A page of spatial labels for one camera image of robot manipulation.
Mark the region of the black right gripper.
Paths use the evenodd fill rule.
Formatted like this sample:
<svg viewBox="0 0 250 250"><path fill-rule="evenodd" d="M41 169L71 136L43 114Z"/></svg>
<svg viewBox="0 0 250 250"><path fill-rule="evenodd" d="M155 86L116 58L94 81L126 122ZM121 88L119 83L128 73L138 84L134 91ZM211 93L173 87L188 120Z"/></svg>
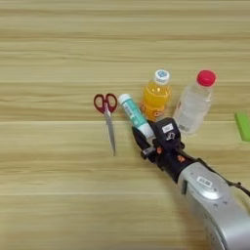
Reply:
<svg viewBox="0 0 250 250"><path fill-rule="evenodd" d="M154 132L155 122L148 120L147 123ZM195 162L193 157L185 154L183 145L169 148L150 146L145 135L140 130L133 127L132 132L137 145L142 150L142 158L148 159L163 172L166 172L175 183L178 181L181 173Z"/></svg>

